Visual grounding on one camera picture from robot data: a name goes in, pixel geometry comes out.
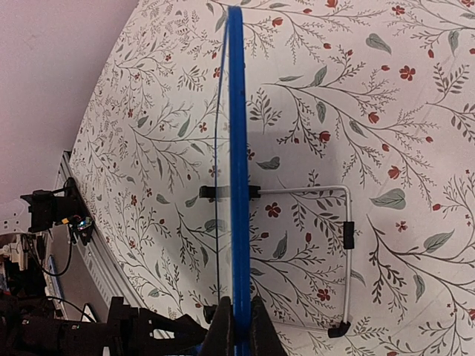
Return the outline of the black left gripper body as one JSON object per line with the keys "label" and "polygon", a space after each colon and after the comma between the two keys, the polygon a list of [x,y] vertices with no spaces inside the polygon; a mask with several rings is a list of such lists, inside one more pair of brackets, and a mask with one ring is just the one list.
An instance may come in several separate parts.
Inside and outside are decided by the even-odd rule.
{"label": "black left gripper body", "polygon": [[105,324],[104,348],[110,355],[196,355],[207,330],[185,314],[170,319],[113,297]]}

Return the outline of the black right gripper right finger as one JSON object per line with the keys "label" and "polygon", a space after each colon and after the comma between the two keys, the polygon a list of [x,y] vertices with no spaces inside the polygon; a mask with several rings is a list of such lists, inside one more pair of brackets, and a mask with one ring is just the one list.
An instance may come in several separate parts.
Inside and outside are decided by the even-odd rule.
{"label": "black right gripper right finger", "polygon": [[254,296],[251,301],[249,348],[252,356],[287,356],[259,296]]}

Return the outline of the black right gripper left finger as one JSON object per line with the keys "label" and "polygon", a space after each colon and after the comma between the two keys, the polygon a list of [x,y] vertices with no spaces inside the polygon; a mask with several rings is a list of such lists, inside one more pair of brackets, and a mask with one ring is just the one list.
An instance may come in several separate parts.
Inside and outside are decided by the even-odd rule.
{"label": "black right gripper left finger", "polygon": [[230,297],[222,297],[201,344],[199,356],[235,356],[235,316]]}

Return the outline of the small blue-framed whiteboard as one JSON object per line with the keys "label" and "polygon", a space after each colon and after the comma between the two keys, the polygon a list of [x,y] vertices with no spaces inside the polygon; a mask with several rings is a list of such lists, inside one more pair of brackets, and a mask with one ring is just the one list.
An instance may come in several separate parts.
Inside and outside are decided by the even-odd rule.
{"label": "small blue-framed whiteboard", "polygon": [[241,8],[228,10],[223,47],[229,52],[230,213],[234,351],[250,355],[249,186],[246,84]]}

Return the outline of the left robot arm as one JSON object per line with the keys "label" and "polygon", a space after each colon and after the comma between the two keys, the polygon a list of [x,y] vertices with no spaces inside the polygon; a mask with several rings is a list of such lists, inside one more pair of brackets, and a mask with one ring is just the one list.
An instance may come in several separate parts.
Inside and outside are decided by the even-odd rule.
{"label": "left robot arm", "polygon": [[2,355],[192,355],[206,329],[113,297],[104,323],[54,317],[45,298],[1,294]]}

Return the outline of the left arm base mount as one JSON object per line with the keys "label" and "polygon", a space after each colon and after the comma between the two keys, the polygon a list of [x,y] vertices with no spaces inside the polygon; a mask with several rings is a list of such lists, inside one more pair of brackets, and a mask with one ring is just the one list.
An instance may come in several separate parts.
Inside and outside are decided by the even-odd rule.
{"label": "left arm base mount", "polygon": [[60,189],[36,190],[20,199],[27,203],[31,214],[30,233],[46,231],[53,225],[68,225],[70,233],[83,245],[91,241],[95,222],[73,177],[68,177]]}

